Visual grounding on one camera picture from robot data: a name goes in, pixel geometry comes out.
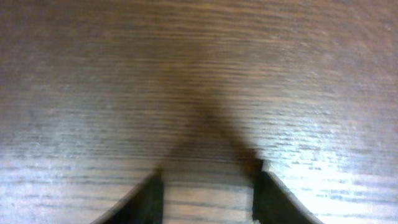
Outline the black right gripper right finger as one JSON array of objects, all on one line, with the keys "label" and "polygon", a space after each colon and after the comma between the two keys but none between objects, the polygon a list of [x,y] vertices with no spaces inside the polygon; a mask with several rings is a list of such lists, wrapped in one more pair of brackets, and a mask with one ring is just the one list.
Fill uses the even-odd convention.
[{"label": "black right gripper right finger", "polygon": [[321,224],[294,202],[269,172],[257,171],[253,180],[252,220],[260,224]]}]

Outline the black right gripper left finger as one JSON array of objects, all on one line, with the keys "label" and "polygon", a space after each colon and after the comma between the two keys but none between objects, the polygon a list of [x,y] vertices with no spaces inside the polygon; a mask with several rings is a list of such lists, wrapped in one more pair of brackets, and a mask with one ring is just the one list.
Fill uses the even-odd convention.
[{"label": "black right gripper left finger", "polygon": [[162,171],[148,176],[94,224],[163,224],[164,181]]}]

